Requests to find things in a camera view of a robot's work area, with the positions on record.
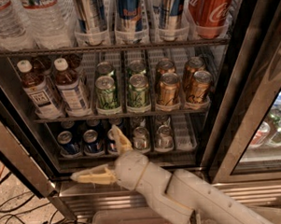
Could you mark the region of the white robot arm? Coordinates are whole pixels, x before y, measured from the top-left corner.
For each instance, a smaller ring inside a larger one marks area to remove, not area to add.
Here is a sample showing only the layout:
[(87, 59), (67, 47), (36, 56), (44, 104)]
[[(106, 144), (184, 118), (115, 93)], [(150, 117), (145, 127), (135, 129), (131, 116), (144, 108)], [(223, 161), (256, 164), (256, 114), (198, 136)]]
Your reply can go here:
[(73, 173), (78, 183), (118, 183), (135, 190), (148, 207), (173, 224), (187, 224), (192, 213), (201, 210), (218, 224), (273, 224), (229, 195), (184, 169), (170, 173), (134, 150), (117, 126), (112, 127), (119, 157), (105, 164)]

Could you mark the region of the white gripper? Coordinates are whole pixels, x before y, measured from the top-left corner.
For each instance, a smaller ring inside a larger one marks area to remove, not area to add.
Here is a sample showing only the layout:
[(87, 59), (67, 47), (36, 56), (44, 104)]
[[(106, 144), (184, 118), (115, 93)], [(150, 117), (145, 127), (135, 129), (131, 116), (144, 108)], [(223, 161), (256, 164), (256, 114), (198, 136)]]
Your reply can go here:
[(149, 164), (149, 159), (144, 154), (133, 150), (132, 143), (115, 124), (111, 127), (117, 152), (120, 156), (113, 167), (108, 164), (92, 167), (88, 170), (74, 172), (70, 178), (84, 184), (110, 185), (116, 181), (127, 190), (135, 189), (141, 174)]

